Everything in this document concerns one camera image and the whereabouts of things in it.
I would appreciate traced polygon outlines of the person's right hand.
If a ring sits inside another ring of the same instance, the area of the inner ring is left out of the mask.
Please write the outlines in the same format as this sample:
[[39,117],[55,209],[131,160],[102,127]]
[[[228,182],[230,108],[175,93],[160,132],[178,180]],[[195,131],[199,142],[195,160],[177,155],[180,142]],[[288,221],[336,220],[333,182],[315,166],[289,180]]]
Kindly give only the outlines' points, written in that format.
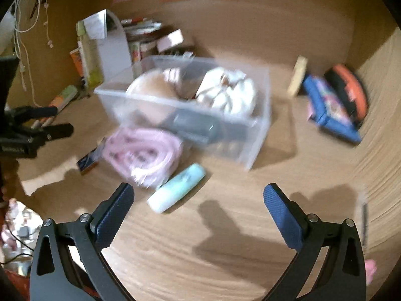
[[372,283],[374,275],[377,271],[376,262],[374,260],[366,260],[364,264],[366,271],[366,285],[369,286]]

